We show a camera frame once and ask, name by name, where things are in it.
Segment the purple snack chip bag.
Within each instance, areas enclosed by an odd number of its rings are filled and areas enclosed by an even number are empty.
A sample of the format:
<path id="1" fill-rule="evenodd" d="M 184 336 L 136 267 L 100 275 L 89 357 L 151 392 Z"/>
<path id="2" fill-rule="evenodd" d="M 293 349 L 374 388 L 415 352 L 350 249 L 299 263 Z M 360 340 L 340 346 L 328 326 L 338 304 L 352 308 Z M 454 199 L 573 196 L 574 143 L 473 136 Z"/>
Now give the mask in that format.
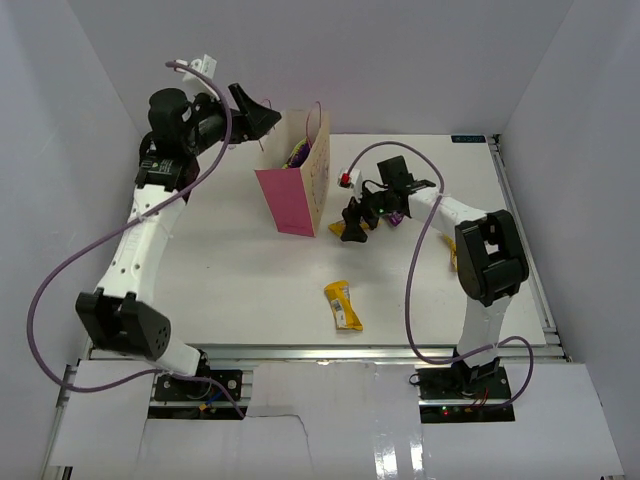
<path id="1" fill-rule="evenodd" d="M 292 149 L 287 160 L 282 166 L 283 169 L 300 168 L 311 152 L 311 142 L 308 139 L 299 141 Z"/>

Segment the pink paper gift bag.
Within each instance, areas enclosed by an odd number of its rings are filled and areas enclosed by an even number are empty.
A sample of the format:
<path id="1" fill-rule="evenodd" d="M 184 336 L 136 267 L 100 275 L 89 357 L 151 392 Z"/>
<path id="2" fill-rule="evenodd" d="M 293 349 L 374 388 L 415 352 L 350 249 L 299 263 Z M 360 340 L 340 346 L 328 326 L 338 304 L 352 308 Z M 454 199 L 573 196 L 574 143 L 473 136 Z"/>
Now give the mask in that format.
<path id="1" fill-rule="evenodd" d="M 300 168 L 283 169 L 293 147 L 311 142 Z M 317 235 L 329 188 L 330 115 L 316 101 L 306 110 L 288 109 L 261 141 L 255 174 L 280 233 Z"/>

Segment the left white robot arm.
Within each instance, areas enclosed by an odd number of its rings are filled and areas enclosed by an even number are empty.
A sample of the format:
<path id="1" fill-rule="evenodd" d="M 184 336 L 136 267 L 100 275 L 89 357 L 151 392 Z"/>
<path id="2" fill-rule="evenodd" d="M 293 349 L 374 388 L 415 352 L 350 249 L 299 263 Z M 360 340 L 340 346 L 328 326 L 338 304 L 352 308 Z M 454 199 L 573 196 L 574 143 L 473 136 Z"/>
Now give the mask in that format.
<path id="1" fill-rule="evenodd" d="M 149 99 L 150 131 L 139 150 L 139 170 L 129 220 L 105 274 L 94 291 L 78 295 L 75 309 L 93 345 L 144 358 L 178 374 L 177 387 L 199 399 L 211 387 L 202 353 L 174 336 L 170 320 L 153 308 L 164 250 L 186 197 L 172 195 L 199 175 L 198 156 L 224 139 L 233 144 L 262 139 L 281 119 L 279 112 L 252 100 L 238 84 L 229 91 L 236 105 L 226 111 L 207 93 L 188 99 L 166 88 Z"/>

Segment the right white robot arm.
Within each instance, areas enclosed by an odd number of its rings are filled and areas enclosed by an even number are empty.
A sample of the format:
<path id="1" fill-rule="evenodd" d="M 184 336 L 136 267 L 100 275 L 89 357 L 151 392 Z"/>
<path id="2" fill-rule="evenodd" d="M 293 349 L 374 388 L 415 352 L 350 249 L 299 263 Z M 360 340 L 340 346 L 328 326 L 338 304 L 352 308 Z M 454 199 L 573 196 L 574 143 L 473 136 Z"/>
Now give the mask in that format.
<path id="1" fill-rule="evenodd" d="M 451 384 L 461 397 L 484 391 L 499 367 L 497 353 L 502 324 L 512 298 L 529 278 L 529 264 L 513 215 L 464 204 L 445 192 L 442 180 L 418 180 L 401 156 L 377 165 L 376 190 L 366 187 L 359 170 L 341 171 L 338 184 L 352 191 L 342 211 L 341 239 L 364 243 L 381 217 L 400 213 L 420 220 L 451 239 L 458 282 L 467 296 L 463 330 L 453 351 Z"/>

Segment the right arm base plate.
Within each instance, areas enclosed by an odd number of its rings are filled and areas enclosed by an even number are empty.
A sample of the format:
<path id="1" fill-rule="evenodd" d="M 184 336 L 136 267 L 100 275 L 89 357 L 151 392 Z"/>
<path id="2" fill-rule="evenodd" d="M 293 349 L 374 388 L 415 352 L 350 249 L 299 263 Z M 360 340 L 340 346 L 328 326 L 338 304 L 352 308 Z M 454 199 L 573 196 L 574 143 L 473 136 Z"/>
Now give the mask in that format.
<path id="1" fill-rule="evenodd" d="M 419 398 L 425 401 L 506 401 L 512 394 L 503 367 L 497 373 L 471 383 L 452 368 L 418 369 L 409 381 L 418 387 Z"/>

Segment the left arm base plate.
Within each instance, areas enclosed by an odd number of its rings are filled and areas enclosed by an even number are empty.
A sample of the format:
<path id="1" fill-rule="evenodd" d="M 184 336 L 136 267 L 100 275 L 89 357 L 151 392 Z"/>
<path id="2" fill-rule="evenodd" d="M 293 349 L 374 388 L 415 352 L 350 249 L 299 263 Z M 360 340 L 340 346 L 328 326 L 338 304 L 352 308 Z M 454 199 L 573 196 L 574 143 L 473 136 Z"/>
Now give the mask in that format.
<path id="1" fill-rule="evenodd" d="M 209 377 L 224 386 L 234 400 L 241 398 L 241 370 L 212 370 Z M 219 392 L 216 385 L 208 382 L 179 380 L 170 375 L 162 375 L 158 377 L 152 398 L 157 402 L 205 401 Z"/>

